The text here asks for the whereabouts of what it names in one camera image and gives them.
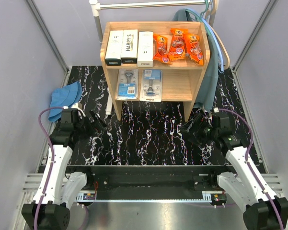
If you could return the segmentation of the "Gillette blister pack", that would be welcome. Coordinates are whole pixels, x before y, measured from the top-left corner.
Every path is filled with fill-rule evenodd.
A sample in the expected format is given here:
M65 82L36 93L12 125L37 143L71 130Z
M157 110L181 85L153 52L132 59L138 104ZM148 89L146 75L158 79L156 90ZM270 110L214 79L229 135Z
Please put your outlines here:
M142 71L140 101L162 101L162 71L160 69L144 69Z
M138 69L120 69L118 71L117 100L135 100L138 98Z

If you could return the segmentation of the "white Harry's razor box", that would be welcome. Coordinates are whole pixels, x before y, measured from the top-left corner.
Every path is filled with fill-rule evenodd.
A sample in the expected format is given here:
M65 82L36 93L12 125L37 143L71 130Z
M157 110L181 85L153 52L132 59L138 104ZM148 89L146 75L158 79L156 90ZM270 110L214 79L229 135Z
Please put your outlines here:
M138 30L124 30L121 60L123 64L136 64L138 56Z

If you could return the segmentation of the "orange razor pack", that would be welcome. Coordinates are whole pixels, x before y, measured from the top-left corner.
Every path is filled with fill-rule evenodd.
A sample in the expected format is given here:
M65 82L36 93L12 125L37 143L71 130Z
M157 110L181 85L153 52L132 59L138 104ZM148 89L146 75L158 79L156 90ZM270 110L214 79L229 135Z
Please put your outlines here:
M185 59L185 40L184 35L188 33L186 28L171 28L170 32L173 34L168 58L171 62L179 59Z
M153 60L165 64L170 64L170 60L167 54L168 39L159 34L153 34L153 38L156 42L156 54L154 55Z

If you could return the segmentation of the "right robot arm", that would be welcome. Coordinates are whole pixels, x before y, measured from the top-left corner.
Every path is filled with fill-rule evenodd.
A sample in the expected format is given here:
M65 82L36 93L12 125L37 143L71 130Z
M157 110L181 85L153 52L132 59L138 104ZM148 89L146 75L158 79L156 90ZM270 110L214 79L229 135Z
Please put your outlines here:
M234 134L229 110L207 116L203 112L180 127L186 138L202 146L214 142L235 172L211 173L209 187L224 190L243 212L249 230L283 230L288 221L288 200L279 197L258 171L249 155L250 145Z

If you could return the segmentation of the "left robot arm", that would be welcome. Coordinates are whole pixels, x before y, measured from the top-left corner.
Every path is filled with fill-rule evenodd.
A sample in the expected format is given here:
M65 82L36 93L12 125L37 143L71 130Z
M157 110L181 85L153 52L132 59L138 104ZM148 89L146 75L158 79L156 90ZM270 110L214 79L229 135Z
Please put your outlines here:
M22 216L32 230L65 230L70 208L81 189L93 186L89 172L73 172L63 179L76 143L105 130L106 124L93 111L86 115L79 107L63 107L53 132L47 134L48 158L38 190L31 203L24 204Z

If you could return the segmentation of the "orange razor pack horizontal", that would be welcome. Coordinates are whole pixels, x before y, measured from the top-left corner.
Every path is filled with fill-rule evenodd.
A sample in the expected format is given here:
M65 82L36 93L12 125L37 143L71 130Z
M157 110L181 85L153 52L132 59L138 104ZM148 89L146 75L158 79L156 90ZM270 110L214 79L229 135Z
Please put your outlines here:
M184 34L184 41L186 52L190 59L196 64L203 66L203 53L199 44L200 38L196 34L186 33Z

